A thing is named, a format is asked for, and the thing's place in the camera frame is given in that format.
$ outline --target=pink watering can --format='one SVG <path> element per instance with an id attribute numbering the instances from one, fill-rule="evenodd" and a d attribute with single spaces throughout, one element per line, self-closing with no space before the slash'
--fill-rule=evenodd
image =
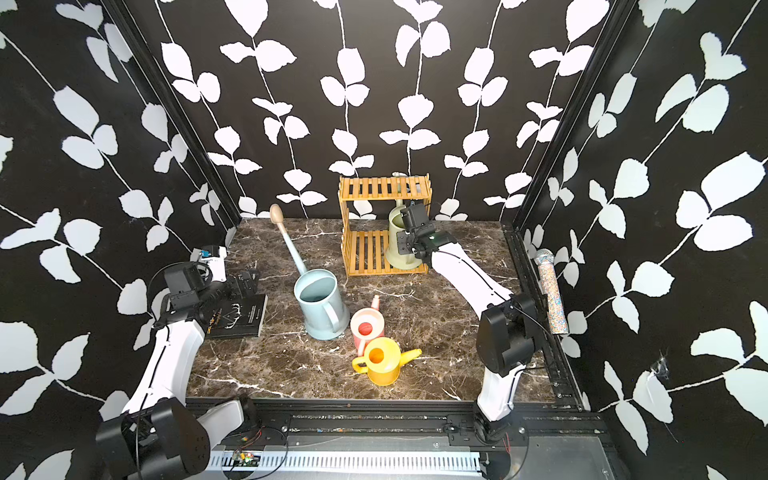
<path id="1" fill-rule="evenodd" d="M 366 345 L 371 340 L 384 335 L 384 317 L 379 312 L 379 296 L 373 296 L 370 308 L 358 310 L 349 321 L 352 336 L 357 348 L 357 356 L 362 356 Z"/>

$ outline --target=glittery microphone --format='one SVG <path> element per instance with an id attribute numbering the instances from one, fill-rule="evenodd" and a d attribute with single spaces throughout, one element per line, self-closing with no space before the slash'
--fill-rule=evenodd
<path id="1" fill-rule="evenodd" d="M 554 274 L 554 255 L 552 255 L 550 250 L 542 248 L 536 252 L 536 257 L 533 261 L 538 265 L 541 286 L 544 288 L 544 293 L 547 294 L 549 329 L 552 333 L 568 333 L 568 322 L 565 321 L 563 300 L 560 298 L 560 289 L 558 288 L 558 278 Z"/>

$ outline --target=watering can spout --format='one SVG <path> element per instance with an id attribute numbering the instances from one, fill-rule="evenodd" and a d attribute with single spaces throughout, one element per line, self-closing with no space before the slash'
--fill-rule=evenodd
<path id="1" fill-rule="evenodd" d="M 411 360 L 417 359 L 422 355 L 421 349 L 409 350 L 400 356 L 400 366 L 405 365 Z"/>

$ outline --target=watering can handle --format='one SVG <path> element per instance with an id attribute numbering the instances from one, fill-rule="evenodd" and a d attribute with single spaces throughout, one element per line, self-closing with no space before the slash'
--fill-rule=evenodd
<path id="1" fill-rule="evenodd" d="M 400 356 L 400 366 L 405 365 L 411 360 L 417 359 L 422 355 L 421 349 L 409 350 Z"/>
<path id="2" fill-rule="evenodd" d="M 336 311 L 330 305 L 330 302 L 324 303 L 323 308 L 325 309 L 326 314 L 328 315 L 328 318 L 331 321 L 331 329 L 334 332 L 337 331 L 339 329 L 339 316 L 336 315 Z"/>

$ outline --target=yellow watering can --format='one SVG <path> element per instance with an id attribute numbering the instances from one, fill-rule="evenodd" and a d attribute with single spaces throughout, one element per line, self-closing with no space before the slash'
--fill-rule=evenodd
<path id="1" fill-rule="evenodd" d="M 363 356 L 352 361 L 352 368 L 358 373 L 367 373 L 371 382 L 378 386 L 392 385 L 400 375 L 400 367 L 422 355 L 420 349 L 400 353 L 395 340 L 380 336 L 371 340 Z"/>

